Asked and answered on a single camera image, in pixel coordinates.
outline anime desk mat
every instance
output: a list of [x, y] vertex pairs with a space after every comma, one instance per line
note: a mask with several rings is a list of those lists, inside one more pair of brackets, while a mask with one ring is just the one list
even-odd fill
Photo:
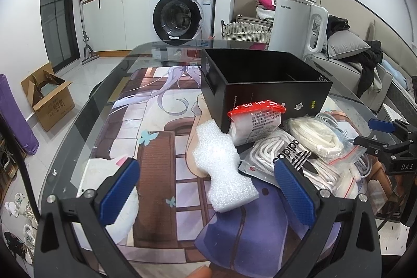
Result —
[[78, 194], [100, 175], [100, 182], [112, 175], [121, 157], [133, 157], [141, 167], [139, 195], [133, 190], [118, 225], [109, 225], [117, 237], [108, 230], [129, 261], [210, 262], [214, 277], [273, 277], [307, 227], [277, 187], [256, 178], [258, 199], [214, 212], [210, 178], [192, 157], [195, 128], [211, 119], [200, 85], [193, 65], [136, 70], [95, 142]]

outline white cabinet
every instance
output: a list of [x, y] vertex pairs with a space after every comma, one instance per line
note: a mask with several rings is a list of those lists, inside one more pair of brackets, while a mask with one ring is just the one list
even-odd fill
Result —
[[126, 50], [122, 0], [100, 0], [100, 3], [104, 51]]
[[151, 10], [149, 0], [123, 0], [126, 48], [132, 50], [138, 45], [150, 42]]
[[87, 36], [90, 38], [88, 43], [93, 51], [104, 51], [100, 5], [99, 0], [83, 5], [85, 31]]
[[149, 0], [94, 0], [83, 12], [94, 51], [132, 50], [151, 41]]

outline washing machine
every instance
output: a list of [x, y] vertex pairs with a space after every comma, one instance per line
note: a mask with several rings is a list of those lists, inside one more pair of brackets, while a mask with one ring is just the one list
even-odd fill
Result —
[[181, 45], [213, 35], [214, 0], [149, 0], [151, 39]]

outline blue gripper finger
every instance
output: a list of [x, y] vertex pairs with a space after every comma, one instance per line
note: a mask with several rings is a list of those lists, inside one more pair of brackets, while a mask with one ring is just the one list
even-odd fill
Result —
[[314, 203], [282, 159], [275, 162], [274, 174], [299, 222], [309, 227], [313, 226], [316, 221]]
[[393, 122], [386, 122], [385, 120], [370, 119], [368, 126], [371, 130], [381, 132], [393, 133], [395, 131]]
[[106, 178], [111, 186], [99, 202], [101, 225], [114, 224], [140, 176], [140, 166], [136, 159], [128, 158], [112, 177]]

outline cardboard box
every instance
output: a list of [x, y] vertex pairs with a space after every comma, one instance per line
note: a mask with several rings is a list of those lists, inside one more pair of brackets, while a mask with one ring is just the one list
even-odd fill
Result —
[[[41, 88], [47, 84], [55, 84], [57, 87], [43, 95]], [[71, 84], [72, 82], [66, 82], [54, 75], [51, 63], [45, 64], [21, 82], [24, 93], [45, 131], [49, 131], [75, 107], [68, 89]]]
[[333, 82], [288, 52], [207, 48], [201, 55], [201, 91], [211, 117], [229, 132], [227, 112], [238, 105], [272, 100], [288, 118], [320, 112]]

